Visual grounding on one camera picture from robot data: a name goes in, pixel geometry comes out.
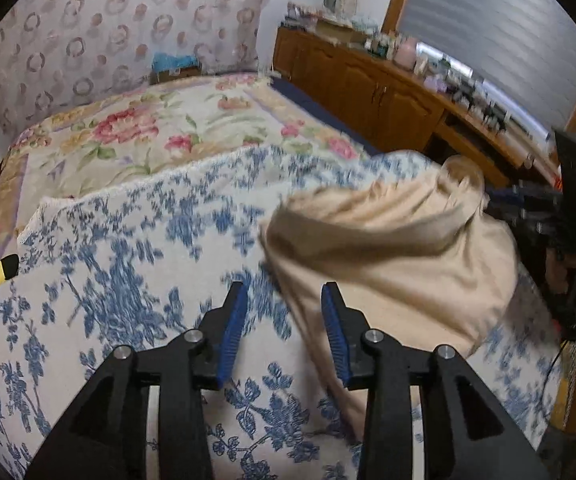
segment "polka dot curtain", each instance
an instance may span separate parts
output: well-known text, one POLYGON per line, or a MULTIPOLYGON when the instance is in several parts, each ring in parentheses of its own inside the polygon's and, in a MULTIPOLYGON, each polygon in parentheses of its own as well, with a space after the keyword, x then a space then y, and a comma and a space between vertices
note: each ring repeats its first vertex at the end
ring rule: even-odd
POLYGON ((0 23, 0 123, 47 116, 147 83, 155 52, 205 69, 253 68, 268 0, 19 0, 0 23))

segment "fabric fold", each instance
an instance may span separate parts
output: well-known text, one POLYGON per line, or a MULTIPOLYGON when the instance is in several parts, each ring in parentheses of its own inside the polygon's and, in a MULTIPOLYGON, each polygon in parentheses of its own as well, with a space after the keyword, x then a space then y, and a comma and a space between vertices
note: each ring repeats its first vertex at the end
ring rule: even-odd
POLYGON ((483 189, 479 168, 456 156, 407 182, 295 193, 261 224, 284 300, 358 438, 367 393, 348 392, 335 377, 321 287, 337 282, 348 306, 406 346, 450 344, 470 355, 505 312, 517 279, 514 239, 483 213, 483 189))

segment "wooden desk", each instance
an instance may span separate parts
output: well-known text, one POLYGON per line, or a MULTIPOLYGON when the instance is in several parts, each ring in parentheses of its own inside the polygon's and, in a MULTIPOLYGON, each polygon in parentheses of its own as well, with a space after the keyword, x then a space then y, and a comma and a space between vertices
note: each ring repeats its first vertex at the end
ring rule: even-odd
POLYGON ((273 60, 283 77, 384 152, 438 158, 438 146, 447 145, 476 162, 494 186, 519 179, 553 183, 556 168, 529 139, 521 139, 521 150, 508 145, 412 73, 365 50, 281 27, 273 60), (527 162, 526 153, 538 163, 527 162))

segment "human hand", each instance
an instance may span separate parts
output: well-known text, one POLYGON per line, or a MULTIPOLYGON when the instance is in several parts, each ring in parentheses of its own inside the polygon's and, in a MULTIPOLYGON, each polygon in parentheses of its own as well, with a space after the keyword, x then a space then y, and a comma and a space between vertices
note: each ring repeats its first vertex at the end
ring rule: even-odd
POLYGON ((558 261, 554 249, 546 251, 546 283, 552 293, 568 292, 568 269, 576 269, 576 256, 567 254, 563 261, 558 261))

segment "blue and white floral fabric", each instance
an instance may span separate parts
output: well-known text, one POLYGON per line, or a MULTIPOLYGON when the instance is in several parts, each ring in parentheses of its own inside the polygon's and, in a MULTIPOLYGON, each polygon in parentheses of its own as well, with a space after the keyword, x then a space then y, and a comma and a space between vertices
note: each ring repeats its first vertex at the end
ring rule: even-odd
MULTIPOLYGON (((20 276, 0 287, 0 460, 20 478, 95 368, 120 344, 160 346, 220 306, 233 280, 249 307, 233 378, 206 392, 219 479, 351 479, 360 445, 318 380, 273 284, 257 223, 297 188, 412 178, 431 163, 411 152, 337 162, 243 148, 149 180, 46 205, 20 245, 20 276)), ((522 272, 504 319, 469 362, 533 446, 559 385, 550 317, 522 272)), ((157 395, 148 466, 157 469, 157 395)), ((415 476, 422 427, 414 413, 415 476)), ((393 450, 396 460, 396 449, 393 450)))

